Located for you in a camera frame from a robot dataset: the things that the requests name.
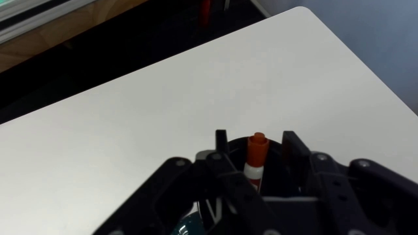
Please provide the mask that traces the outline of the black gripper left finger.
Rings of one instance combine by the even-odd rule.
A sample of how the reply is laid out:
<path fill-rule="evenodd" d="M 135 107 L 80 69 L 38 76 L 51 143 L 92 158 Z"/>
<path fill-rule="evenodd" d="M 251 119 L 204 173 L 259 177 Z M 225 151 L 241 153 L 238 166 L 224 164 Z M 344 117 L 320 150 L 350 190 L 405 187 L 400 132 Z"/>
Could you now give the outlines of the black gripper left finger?
<path fill-rule="evenodd" d="M 165 160 L 93 235 L 177 235 L 190 217 L 207 235 L 263 235 L 263 198 L 243 172 L 248 137 L 218 129 L 213 150 Z"/>

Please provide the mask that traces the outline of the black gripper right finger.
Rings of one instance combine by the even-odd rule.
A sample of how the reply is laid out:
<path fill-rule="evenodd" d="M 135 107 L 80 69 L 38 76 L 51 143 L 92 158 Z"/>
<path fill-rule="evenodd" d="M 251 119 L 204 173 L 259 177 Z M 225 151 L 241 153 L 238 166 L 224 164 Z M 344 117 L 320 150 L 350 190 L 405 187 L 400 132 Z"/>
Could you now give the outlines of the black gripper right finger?
<path fill-rule="evenodd" d="M 297 235 L 418 235 L 418 184 L 367 158 L 344 166 L 293 130 L 272 142 L 262 194 Z"/>

